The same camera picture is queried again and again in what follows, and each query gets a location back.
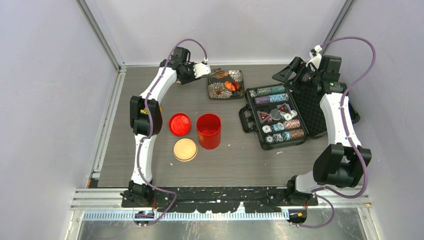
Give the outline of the black floral square plate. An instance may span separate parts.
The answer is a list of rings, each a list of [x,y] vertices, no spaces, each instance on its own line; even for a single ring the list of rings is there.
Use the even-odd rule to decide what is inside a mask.
[[[228,76],[217,79],[214,77],[214,73],[207,79],[207,93],[210,99],[226,100],[226,99],[237,99],[241,98],[245,94],[244,76],[241,70],[224,70],[228,72]],[[235,81],[241,85],[240,90],[231,92],[226,89],[224,83],[226,81]]]

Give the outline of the aluminium front rail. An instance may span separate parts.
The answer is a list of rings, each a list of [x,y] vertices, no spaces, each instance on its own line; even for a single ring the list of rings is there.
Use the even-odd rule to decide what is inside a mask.
[[[265,206],[248,201],[230,202],[218,199],[206,203],[186,201],[177,203],[168,212],[164,207],[123,206],[122,188],[78,189],[70,209],[81,211],[88,221],[241,221],[288,220],[296,212],[311,213],[315,209],[368,209],[372,207],[367,195],[346,199],[328,190],[319,191],[319,199],[311,199],[307,206]]]

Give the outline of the red round lid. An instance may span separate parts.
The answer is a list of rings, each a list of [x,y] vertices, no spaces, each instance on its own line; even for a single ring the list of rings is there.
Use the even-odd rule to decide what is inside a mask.
[[[191,131],[192,122],[185,113],[175,113],[169,119],[168,128],[173,135],[182,137]]]

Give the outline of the beige round inner lid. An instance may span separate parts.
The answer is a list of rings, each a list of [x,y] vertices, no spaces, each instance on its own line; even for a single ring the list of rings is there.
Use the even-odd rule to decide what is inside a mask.
[[[193,160],[198,153],[196,143],[189,138],[178,140],[173,146],[173,155],[180,162]]]

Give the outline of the black poker chip case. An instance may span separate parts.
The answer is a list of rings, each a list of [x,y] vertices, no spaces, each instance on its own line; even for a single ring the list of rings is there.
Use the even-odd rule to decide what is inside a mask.
[[[293,92],[280,82],[249,88],[245,98],[247,104],[239,111],[242,128],[246,133],[256,132],[264,150],[300,145],[307,138],[327,134],[319,96]],[[354,124],[359,116],[348,106]]]

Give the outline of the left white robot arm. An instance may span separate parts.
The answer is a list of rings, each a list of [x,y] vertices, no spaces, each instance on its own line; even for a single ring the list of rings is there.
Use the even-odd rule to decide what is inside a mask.
[[[148,207],[154,199],[152,186],[152,159],[154,143],[163,125],[160,103],[169,88],[176,82],[182,85],[209,76],[212,72],[205,57],[193,62],[191,52],[176,47],[164,59],[147,89],[129,101],[130,127],[135,139],[134,167],[128,189],[122,193],[125,200]]]

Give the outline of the red cylindrical container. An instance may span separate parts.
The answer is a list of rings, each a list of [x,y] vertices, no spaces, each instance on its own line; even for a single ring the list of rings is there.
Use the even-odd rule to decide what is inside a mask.
[[[221,119],[213,113],[205,113],[196,121],[198,142],[207,150],[217,148],[221,143]]]

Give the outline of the orange fried food top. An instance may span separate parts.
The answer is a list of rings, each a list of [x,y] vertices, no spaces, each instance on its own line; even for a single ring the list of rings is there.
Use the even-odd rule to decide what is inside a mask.
[[[226,71],[218,71],[218,72],[215,72],[215,73],[214,73],[214,77],[215,77],[216,79],[222,79],[222,78],[227,77],[228,75],[229,75],[229,73],[228,73],[228,72],[226,72]]]

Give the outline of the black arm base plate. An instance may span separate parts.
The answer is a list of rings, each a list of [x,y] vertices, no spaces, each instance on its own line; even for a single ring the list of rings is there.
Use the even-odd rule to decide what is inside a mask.
[[[120,193],[124,208],[151,208],[169,213],[276,213],[279,207],[315,207],[315,198],[290,198],[280,186],[167,187],[165,192],[141,186]]]

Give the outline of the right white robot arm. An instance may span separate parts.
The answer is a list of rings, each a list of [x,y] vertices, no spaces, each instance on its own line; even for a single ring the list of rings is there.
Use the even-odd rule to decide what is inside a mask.
[[[289,65],[272,76],[293,92],[320,97],[328,146],[315,160],[312,171],[295,175],[287,182],[285,198],[291,205],[309,200],[321,190],[354,188],[363,180],[361,196],[368,183],[367,166],[372,153],[362,147],[355,134],[349,110],[348,87],[339,82],[342,59],[338,56],[315,56],[309,62],[295,57]]]

